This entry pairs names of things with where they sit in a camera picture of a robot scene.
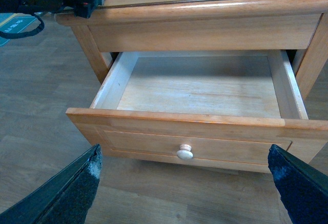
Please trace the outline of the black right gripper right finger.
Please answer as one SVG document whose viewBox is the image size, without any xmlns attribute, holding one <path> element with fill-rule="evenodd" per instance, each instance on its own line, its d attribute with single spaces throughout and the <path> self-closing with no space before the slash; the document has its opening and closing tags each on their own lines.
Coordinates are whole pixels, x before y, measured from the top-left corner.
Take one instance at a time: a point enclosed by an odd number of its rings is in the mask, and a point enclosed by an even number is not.
<svg viewBox="0 0 328 224">
<path fill-rule="evenodd" d="M 268 166 L 292 223 L 327 223 L 327 175 L 277 145 Z"/>
</svg>

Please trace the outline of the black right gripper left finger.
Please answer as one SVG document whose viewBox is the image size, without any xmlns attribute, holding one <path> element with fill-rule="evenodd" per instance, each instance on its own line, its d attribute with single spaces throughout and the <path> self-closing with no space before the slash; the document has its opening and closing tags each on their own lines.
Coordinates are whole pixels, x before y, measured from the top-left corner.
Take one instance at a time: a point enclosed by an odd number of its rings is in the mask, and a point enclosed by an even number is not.
<svg viewBox="0 0 328 224">
<path fill-rule="evenodd" d="M 30 195 L 1 213 L 1 223 L 84 223 L 102 168 L 94 145 Z"/>
</svg>

